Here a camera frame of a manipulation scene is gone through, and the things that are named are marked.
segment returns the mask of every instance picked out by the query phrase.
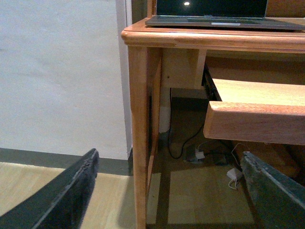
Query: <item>white power adapter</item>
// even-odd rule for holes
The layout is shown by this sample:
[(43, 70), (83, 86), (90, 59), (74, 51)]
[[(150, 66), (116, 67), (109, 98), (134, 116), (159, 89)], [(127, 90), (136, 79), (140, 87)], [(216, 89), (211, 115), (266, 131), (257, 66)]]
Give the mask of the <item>white power adapter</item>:
[(243, 174), (241, 171), (239, 171), (237, 168), (232, 168), (227, 172), (227, 176), (234, 181), (239, 180), (243, 177)]

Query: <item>wooden panel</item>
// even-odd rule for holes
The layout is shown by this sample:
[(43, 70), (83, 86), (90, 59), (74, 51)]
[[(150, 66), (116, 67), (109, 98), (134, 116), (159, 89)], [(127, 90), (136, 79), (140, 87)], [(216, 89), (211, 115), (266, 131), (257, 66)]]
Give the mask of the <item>wooden panel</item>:
[(203, 89), (206, 50), (163, 49), (162, 87)]
[(151, 18), (156, 15), (157, 0), (147, 0), (147, 17)]
[(305, 107), (211, 101), (206, 138), (305, 145)]
[(152, 150), (148, 162), (148, 175), (147, 175), (147, 191), (149, 193), (150, 182), (152, 178), (154, 159), (158, 152), (159, 140), (159, 113), (160, 113), (160, 87), (161, 87), (161, 65), (162, 65), (162, 49), (150, 48), (148, 50), (148, 77), (152, 82)]
[(289, 55), (283, 57), (284, 61), (279, 60), (282, 58), (281, 55), (273, 57), (274, 59), (278, 58), (278, 60), (275, 61), (268, 60), (267, 58), (269, 55), (256, 57), (262, 57), (262, 60), (250, 59), (250, 55), (246, 56), (249, 59), (245, 60), (241, 59), (242, 56), (240, 55), (237, 54), (237, 56), (240, 57), (239, 59), (207, 57), (206, 63), (213, 79), (261, 83), (305, 84), (304, 54), (290, 54), (292, 56), (291, 59), (298, 58), (299, 61), (288, 61)]
[[(305, 53), (305, 32), (151, 28), (144, 19), (121, 33), (127, 45), (164, 48)], [(305, 24), (305, 19), (283, 19)]]
[(303, 18), (305, 17), (304, 0), (269, 0), (267, 17)]

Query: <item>pull-out tray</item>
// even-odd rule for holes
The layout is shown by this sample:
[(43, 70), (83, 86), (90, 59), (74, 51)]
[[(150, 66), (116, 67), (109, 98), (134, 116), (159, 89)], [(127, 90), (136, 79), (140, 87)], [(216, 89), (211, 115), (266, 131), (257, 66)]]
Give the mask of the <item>pull-out tray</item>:
[(205, 137), (305, 145), (303, 61), (210, 58), (207, 63), (221, 101), (209, 104)]

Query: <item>wall baseboard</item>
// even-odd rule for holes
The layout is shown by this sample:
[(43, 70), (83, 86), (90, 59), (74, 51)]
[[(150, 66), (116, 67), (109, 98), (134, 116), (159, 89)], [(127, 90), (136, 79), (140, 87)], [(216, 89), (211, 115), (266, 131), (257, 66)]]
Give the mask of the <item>wall baseboard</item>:
[[(26, 150), (0, 148), (0, 162), (33, 165), (42, 167), (68, 168), (81, 156), (42, 153)], [(100, 158), (99, 173), (131, 176), (132, 151), (128, 160)]]

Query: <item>wooden desk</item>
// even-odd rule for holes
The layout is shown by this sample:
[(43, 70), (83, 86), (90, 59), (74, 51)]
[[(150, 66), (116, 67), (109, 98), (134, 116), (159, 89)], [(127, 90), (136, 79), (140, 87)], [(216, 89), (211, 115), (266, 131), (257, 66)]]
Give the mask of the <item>wooden desk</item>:
[[(167, 48), (188, 49), (186, 54), (188, 63), (195, 67), (194, 74), (199, 76), (203, 71), (206, 50), (247, 51), (247, 52), (283, 52), (305, 53), (305, 32), (263, 32), (263, 31), (229, 31), (229, 30), (200, 30), (200, 29), (166, 29), (147, 28), (144, 19), (124, 29), (122, 38), (128, 45), (130, 94), (132, 109), (132, 136), (133, 136), (133, 171), (137, 228), (145, 228), (146, 196), (153, 166), (153, 158), (157, 151), (159, 128), (159, 102), (162, 73), (164, 72), (163, 55), (169, 54)], [(282, 19), (305, 24), (304, 19)], [(149, 95), (152, 93), (152, 147), (148, 147), (149, 138)], [(207, 120), (215, 123), (213, 115), (222, 112), (239, 112), (251, 117), (251, 113), (267, 115), (272, 120), (276, 111), (283, 119), (290, 117), (297, 119), (295, 125), (302, 124), (301, 132), (304, 134), (304, 103), (290, 106), (290, 104), (272, 104), (239, 106), (240, 101), (232, 104), (223, 104), (219, 113), (215, 112), (214, 104), (210, 105)], [(211, 125), (206, 123), (205, 132), (209, 135)]]

